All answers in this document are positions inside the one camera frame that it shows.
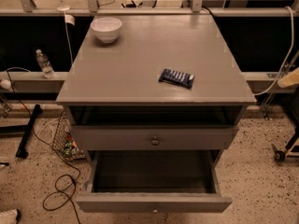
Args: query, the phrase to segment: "floor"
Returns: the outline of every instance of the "floor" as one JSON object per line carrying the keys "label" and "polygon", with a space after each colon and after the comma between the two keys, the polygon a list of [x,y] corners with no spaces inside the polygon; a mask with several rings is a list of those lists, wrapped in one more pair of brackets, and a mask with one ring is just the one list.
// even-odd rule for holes
{"label": "floor", "polygon": [[[57,118],[63,110],[57,105],[41,105],[43,113],[35,124],[36,135],[52,144]],[[239,132],[229,149],[225,150],[216,168],[221,194],[231,197],[233,203],[220,214],[110,214],[84,213],[75,203],[81,223],[169,223],[169,224],[242,224],[242,223],[290,223],[299,224],[299,159],[288,158],[275,163],[271,145],[284,149],[293,135],[294,125],[280,106],[269,110],[270,120],[265,120],[258,106],[250,106],[239,123]],[[28,114],[21,105],[0,119],[0,126],[26,124]],[[77,223],[71,202],[55,211],[43,208],[44,200],[55,192],[55,182],[61,175],[78,176],[78,171],[65,165],[51,148],[33,134],[27,144],[27,159],[16,159],[15,153],[21,141],[19,135],[1,136],[0,161],[9,166],[0,169],[0,211],[18,208],[22,212],[20,223]],[[88,180],[88,163],[73,161],[81,171],[75,196],[84,193]],[[64,177],[58,188],[68,184]],[[60,195],[46,200],[47,208],[56,208],[64,201]]]}

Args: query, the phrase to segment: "bowl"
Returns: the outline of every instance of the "bowl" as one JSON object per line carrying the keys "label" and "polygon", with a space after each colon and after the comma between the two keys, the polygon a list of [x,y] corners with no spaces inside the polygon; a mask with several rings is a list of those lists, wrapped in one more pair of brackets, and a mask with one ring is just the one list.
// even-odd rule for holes
{"label": "bowl", "polygon": [[116,18],[95,19],[91,23],[93,34],[104,43],[114,42],[120,35],[122,22]]}

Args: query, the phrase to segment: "wire basket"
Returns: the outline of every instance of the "wire basket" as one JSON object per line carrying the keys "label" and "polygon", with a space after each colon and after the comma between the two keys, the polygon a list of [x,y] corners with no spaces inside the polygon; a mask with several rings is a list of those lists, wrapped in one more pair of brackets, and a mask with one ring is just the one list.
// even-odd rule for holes
{"label": "wire basket", "polygon": [[84,152],[77,148],[76,143],[74,142],[70,132],[68,131],[69,126],[70,122],[67,119],[65,113],[63,113],[58,119],[52,148],[65,161],[86,159]]}

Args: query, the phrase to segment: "white shoe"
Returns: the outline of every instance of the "white shoe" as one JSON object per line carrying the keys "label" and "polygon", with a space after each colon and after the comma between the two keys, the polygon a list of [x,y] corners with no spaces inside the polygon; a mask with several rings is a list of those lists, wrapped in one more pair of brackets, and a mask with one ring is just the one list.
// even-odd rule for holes
{"label": "white shoe", "polygon": [[18,209],[0,212],[0,224],[16,224],[21,217]]}

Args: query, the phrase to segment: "drawer knob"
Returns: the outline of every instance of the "drawer knob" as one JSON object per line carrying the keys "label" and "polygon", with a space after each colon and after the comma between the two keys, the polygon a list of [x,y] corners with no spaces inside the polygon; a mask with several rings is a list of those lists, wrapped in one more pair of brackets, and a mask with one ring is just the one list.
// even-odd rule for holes
{"label": "drawer knob", "polygon": [[159,145],[159,139],[157,136],[153,136],[151,139],[151,144],[154,146],[158,146]]}

